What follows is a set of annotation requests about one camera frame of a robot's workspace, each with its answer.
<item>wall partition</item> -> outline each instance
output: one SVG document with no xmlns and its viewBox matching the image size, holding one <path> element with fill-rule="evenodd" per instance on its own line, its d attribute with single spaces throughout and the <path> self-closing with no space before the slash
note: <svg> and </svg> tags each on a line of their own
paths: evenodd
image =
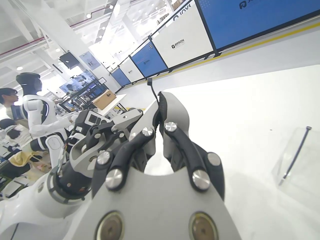
<svg viewBox="0 0 320 240">
<path fill-rule="evenodd" d="M 121 87 L 131 84 L 131 81 L 119 67 L 111 71 L 111 76 L 120 84 Z"/>
<path fill-rule="evenodd" d="M 144 78 L 130 57 L 127 57 L 119 67 L 132 83 Z"/>
<path fill-rule="evenodd" d="M 200 5 L 222 50 L 318 15 L 320 0 L 200 0 Z"/>
<path fill-rule="evenodd" d="M 152 39 L 169 68 L 213 51 L 195 4 L 186 5 L 183 14 Z"/>
<path fill-rule="evenodd" d="M 320 0 L 188 0 L 111 75 L 123 88 L 320 15 Z"/>
<path fill-rule="evenodd" d="M 168 69 L 152 41 L 147 41 L 131 56 L 131 59 L 144 77 L 153 76 Z"/>
</svg>

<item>table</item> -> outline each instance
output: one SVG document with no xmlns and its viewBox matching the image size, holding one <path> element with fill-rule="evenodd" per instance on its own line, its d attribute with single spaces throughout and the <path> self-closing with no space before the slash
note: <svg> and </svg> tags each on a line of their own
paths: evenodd
<svg viewBox="0 0 320 240">
<path fill-rule="evenodd" d="M 125 109 L 125 107 L 123 107 L 120 102 L 123 100 L 124 97 L 126 97 L 127 94 L 120 94 L 117 95 L 116 98 L 107 105 L 107 107 L 105 107 L 103 110 L 98 109 L 98 112 L 100 115 L 105 116 L 108 113 L 110 113 L 113 117 L 115 117 L 117 115 L 117 112 L 113 111 L 114 107 L 118 106 L 120 109 L 124 109 L 125 111 L 127 111 Z"/>
</svg>

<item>white tabletop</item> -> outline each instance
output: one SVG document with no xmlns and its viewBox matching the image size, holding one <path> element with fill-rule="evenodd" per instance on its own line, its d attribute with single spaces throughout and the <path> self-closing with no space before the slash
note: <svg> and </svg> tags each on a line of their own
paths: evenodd
<svg viewBox="0 0 320 240">
<path fill-rule="evenodd" d="M 116 98 L 107 105 L 103 110 L 98 109 L 98 113 L 102 116 L 105 116 L 107 113 L 109 113 L 114 107 L 116 107 L 124 97 L 126 97 L 127 94 L 120 94 L 117 95 Z"/>
</svg>

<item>blue panel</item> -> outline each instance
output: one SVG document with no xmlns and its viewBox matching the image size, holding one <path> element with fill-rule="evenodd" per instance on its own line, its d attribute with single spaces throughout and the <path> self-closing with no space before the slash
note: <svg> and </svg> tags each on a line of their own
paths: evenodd
<svg viewBox="0 0 320 240">
<path fill-rule="evenodd" d="M 165 63 L 151 42 L 146 44 L 134 56 L 132 56 L 132 60 L 140 69 L 144 77 L 148 77 L 167 69 Z"/>
<path fill-rule="evenodd" d="M 320 9 L 320 0 L 200 0 L 217 48 Z"/>
<path fill-rule="evenodd" d="M 127 76 L 119 68 L 111 72 L 111 75 L 120 84 L 120 86 L 126 86 L 131 84 Z"/>
</svg>

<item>banner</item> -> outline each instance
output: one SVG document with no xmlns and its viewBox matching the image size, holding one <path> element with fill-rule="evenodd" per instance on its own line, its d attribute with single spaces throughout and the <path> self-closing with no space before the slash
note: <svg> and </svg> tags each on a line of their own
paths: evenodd
<svg viewBox="0 0 320 240">
<path fill-rule="evenodd" d="M 89 66 L 91 70 L 95 70 L 97 67 L 101 66 L 99 61 L 97 61 L 96 58 L 89 51 L 80 55 L 80 58 L 84 63 L 86 63 Z"/>
<path fill-rule="evenodd" d="M 120 86 L 126 86 L 131 84 L 129 79 L 124 75 L 121 69 L 116 68 L 111 72 L 112 77 L 120 84 Z"/>
<path fill-rule="evenodd" d="M 131 57 L 144 77 L 157 74 L 167 69 L 150 41 Z"/>
<path fill-rule="evenodd" d="M 320 10 L 320 0 L 200 0 L 200 5 L 217 49 Z"/>
<path fill-rule="evenodd" d="M 169 68 L 213 50 L 196 5 L 189 4 L 182 11 L 152 39 Z"/>
<path fill-rule="evenodd" d="M 119 67 L 131 82 L 143 79 L 143 75 L 129 57 Z"/>
</svg>

